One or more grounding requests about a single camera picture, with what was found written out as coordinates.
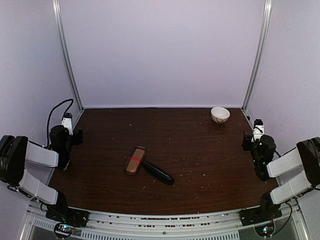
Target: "vertical metal pole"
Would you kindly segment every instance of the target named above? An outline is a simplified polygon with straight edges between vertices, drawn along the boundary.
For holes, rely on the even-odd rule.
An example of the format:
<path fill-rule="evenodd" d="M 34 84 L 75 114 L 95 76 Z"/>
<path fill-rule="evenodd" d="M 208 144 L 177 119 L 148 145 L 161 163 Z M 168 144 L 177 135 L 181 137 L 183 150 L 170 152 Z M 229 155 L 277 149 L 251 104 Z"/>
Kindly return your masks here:
<path fill-rule="evenodd" d="M 53 4 L 53 12 L 54 12 L 54 17 L 56 21 L 56 25 L 58 27 L 58 32 L 59 32 L 59 38 L 60 38 L 60 43 L 61 43 L 61 48 L 62 48 L 62 54 L 63 54 L 63 60 L 66 68 L 66 72 L 70 81 L 71 89 L 75 98 L 75 102 L 77 103 L 77 106 L 80 111 L 84 110 L 84 107 L 82 105 L 79 92 L 77 89 L 77 85 L 75 82 L 75 77 L 74 73 L 72 71 L 71 67 L 71 62 L 69 58 L 69 53 L 68 53 L 68 48 L 67 48 L 67 42 L 65 38 L 65 32 L 64 32 L 64 26 L 62 22 L 62 17 L 61 17 L 61 11 L 60 11 L 60 0 L 52 0 Z"/>
<path fill-rule="evenodd" d="M 246 95 L 244 98 L 244 102 L 242 105 L 242 110 L 245 113 L 248 108 L 248 104 L 254 89 L 254 85 L 258 76 L 259 67 L 261 64 L 262 54 L 263 50 L 266 45 L 266 39 L 269 31 L 269 25 L 270 25 L 270 19 L 271 19 L 271 9 L 272 9 L 272 2 L 273 0 L 265 0 L 264 2 L 264 12 L 263 12 L 263 18 L 262 18 L 262 25 L 261 25 L 261 31 L 260 31 L 260 38 L 258 43 L 258 48 L 256 51 L 256 56 L 254 60 L 254 65 L 251 73 L 251 78 L 249 82 L 248 89 L 246 91 Z"/>

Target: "white backdrop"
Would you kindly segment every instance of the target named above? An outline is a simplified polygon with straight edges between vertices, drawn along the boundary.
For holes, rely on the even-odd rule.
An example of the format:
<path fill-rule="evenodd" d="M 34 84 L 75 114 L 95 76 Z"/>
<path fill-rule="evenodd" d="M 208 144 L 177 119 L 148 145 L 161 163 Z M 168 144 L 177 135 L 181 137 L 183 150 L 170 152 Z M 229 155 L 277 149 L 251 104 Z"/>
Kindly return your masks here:
<path fill-rule="evenodd" d="M 63 62 L 52 1 L 0 0 L 0 138 L 22 135 L 46 145 L 50 110 L 72 98 Z M 61 123 L 64 107 L 54 112 L 51 125 Z M 71 108 L 77 118 L 76 106 Z M 28 164 L 41 181 L 50 169 Z M 0 182 L 0 239 L 17 240 L 30 200 Z"/>
<path fill-rule="evenodd" d="M 61 0 L 84 107 L 240 107 L 264 0 Z"/>
<path fill-rule="evenodd" d="M 270 29 L 248 111 L 261 118 L 280 153 L 320 137 L 320 2 L 273 0 Z M 284 182 L 292 173 L 282 178 Z M 299 200 L 319 240 L 320 192 Z"/>

